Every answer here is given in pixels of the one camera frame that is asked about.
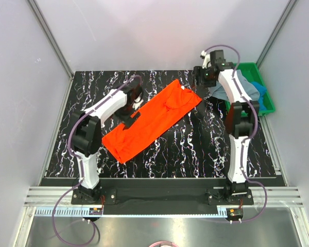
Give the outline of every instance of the green plastic tray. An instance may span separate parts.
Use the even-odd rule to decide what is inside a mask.
[[[256,81],[257,83],[261,84],[262,86],[266,86],[263,82],[263,79],[261,77],[260,71],[255,63],[240,63],[238,66],[238,69],[242,71],[243,76],[249,81]],[[258,116],[265,116],[271,112],[274,112],[276,109],[274,108],[272,99],[268,93],[268,91],[265,93],[263,97],[263,104],[267,108],[266,111],[259,111]],[[227,111],[230,109],[230,103],[226,101],[226,107]]]

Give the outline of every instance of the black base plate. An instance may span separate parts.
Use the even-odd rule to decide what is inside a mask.
[[[223,196],[224,189],[208,189],[208,204],[217,206],[217,205],[235,205],[239,206],[241,204],[241,199],[243,200],[243,205],[254,205],[252,191],[248,189],[246,195],[240,196],[230,196],[226,198]]]
[[[96,193],[97,200],[85,195],[79,189],[75,189],[73,191],[71,204],[73,205],[94,205],[94,204],[101,204],[100,196],[104,196],[105,205],[114,205],[116,200],[117,190],[115,188],[105,188],[101,189]]]

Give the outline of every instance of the orange cloth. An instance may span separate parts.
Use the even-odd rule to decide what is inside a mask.
[[[129,161],[200,101],[192,90],[183,90],[175,80],[139,109],[141,115],[129,129],[124,130],[120,124],[102,138],[102,143],[120,163]]]

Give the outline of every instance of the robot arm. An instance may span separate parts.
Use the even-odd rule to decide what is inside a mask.
[[[84,114],[93,111],[77,127],[72,136],[72,149],[77,154],[79,171],[83,163],[84,178],[81,190],[92,196],[92,190],[98,185],[96,153],[101,146],[101,125],[115,114],[129,128],[140,116],[137,113],[131,117],[134,110],[141,103],[143,90],[139,83],[131,82],[121,90],[112,89],[101,101],[84,111],[74,112],[71,116],[72,124],[76,123]]]
[[[234,64],[226,62],[223,50],[215,50],[210,54],[203,51],[200,55],[204,59],[202,67],[195,67],[195,86],[215,86],[218,81],[227,93],[231,108],[228,112],[225,127],[231,143],[230,169],[227,175],[225,196],[245,195],[248,191],[246,178],[241,168],[247,167],[247,153],[250,139],[247,139],[254,128],[254,116],[245,99],[259,112],[259,103],[252,101],[245,92],[237,76],[233,78]]]

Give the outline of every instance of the cable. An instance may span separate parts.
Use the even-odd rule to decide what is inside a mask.
[[[139,75],[133,75],[131,76],[130,79],[128,79],[125,83],[123,83],[120,87],[118,87],[118,89],[116,91],[114,91],[110,96],[114,96],[116,93],[118,93],[118,91],[120,89],[122,89],[123,87],[125,87],[126,85],[128,85],[132,80],[134,80],[134,78],[139,78],[140,79],[140,84],[142,85],[143,81],[142,81],[142,77],[139,76]],[[74,134],[74,132],[76,131],[78,125],[86,118],[88,117],[90,114],[92,114],[93,112],[95,112],[99,107],[101,107],[105,102],[107,102],[109,99],[111,99],[111,97],[107,97],[104,101],[102,101],[101,103],[99,103],[94,110],[91,110],[89,112],[87,112],[86,114],[84,114],[82,117],[79,118],[79,120],[74,124],[74,126],[72,127],[72,130],[70,132],[70,135],[68,137],[68,141],[67,141],[67,150],[69,152],[69,154],[73,157],[76,157],[78,159],[80,159],[80,173],[81,173],[81,176],[80,176],[80,181],[77,185],[73,186],[71,189],[69,189],[67,192],[65,192],[59,199],[58,201],[56,202],[55,206],[54,206],[54,209],[53,209],[53,212],[51,214],[51,223],[53,225],[53,229],[54,229],[54,232],[55,232],[55,235],[58,237],[59,240],[61,240],[61,242],[69,245],[69,246],[74,246],[74,247],[83,247],[83,246],[87,246],[90,242],[93,241],[94,237],[95,237],[95,233],[96,233],[96,225],[94,222],[88,220],[88,224],[91,223],[91,225],[93,226],[94,228],[94,232],[93,232],[93,235],[92,237],[90,238],[90,240],[84,244],[73,244],[73,243],[69,243],[67,241],[65,241],[60,235],[59,235],[59,232],[57,231],[56,229],[56,226],[55,226],[55,212],[56,212],[56,208],[58,206],[58,204],[60,203],[60,201],[68,194],[70,193],[71,191],[73,191],[74,189],[78,188],[79,185],[82,184],[83,180],[84,180],[84,169],[83,169],[83,162],[82,162],[82,159],[81,157],[76,154],[72,149],[71,149],[71,141],[72,141],[72,136]]]
[[[238,56],[238,61],[237,61],[237,64],[236,64],[235,68],[234,68],[233,71],[232,71],[232,80],[233,80],[233,82],[235,83],[235,86],[237,87],[237,90],[238,90],[238,92],[240,93],[242,99],[245,100],[245,101],[247,102],[248,106],[250,107],[250,109],[252,110],[253,115],[254,115],[254,121],[255,121],[255,123],[254,123],[253,132],[252,132],[252,134],[251,134],[249,137],[245,138],[245,139],[242,141],[242,148],[241,148],[241,150],[242,150],[242,154],[241,154],[241,171],[242,171],[242,174],[243,174],[244,178],[246,179],[246,181],[247,181],[248,183],[250,183],[250,184],[257,184],[257,185],[260,185],[260,186],[263,188],[264,195],[265,195],[265,199],[264,199],[264,204],[263,204],[263,207],[262,207],[261,211],[260,211],[256,216],[254,216],[254,217],[252,217],[252,218],[250,218],[250,219],[247,219],[247,220],[243,220],[243,222],[250,222],[250,221],[252,221],[252,220],[257,219],[257,218],[264,212],[264,210],[265,210],[265,208],[266,208],[266,206],[267,206],[267,201],[268,201],[268,194],[267,194],[267,190],[266,190],[266,188],[264,187],[264,185],[263,185],[262,183],[258,182],[258,181],[250,181],[250,180],[248,179],[248,177],[247,177],[247,175],[246,175],[246,173],[245,173],[245,171],[244,171],[244,167],[243,167],[243,153],[244,153],[245,141],[247,141],[247,140],[252,139],[253,137],[255,137],[256,132],[258,131],[258,125],[259,125],[259,123],[258,123],[258,115],[257,115],[257,113],[256,113],[256,110],[255,110],[254,106],[251,104],[251,102],[250,102],[248,99],[246,99],[246,98],[244,97],[244,95],[242,94],[242,91],[241,91],[241,89],[239,88],[236,79],[234,78],[235,72],[236,72],[236,70],[237,70],[239,64],[241,63],[241,56],[240,56],[239,52],[238,52],[235,48],[233,48],[233,47],[231,47],[231,46],[229,46],[229,45],[213,45],[213,46],[207,48],[205,51],[208,51],[209,49],[212,49],[212,48],[215,48],[215,47],[218,47],[218,46],[223,46],[223,47],[229,48],[229,49],[231,49],[231,50],[233,50],[233,51],[236,52],[236,54],[237,54],[237,56]]]
[[[167,243],[170,244],[172,247],[178,247],[176,244],[172,243],[172,242],[167,242],[167,241],[159,241],[156,243],[153,243],[152,245],[150,245],[149,247],[156,247],[159,244],[163,244],[163,243]]]

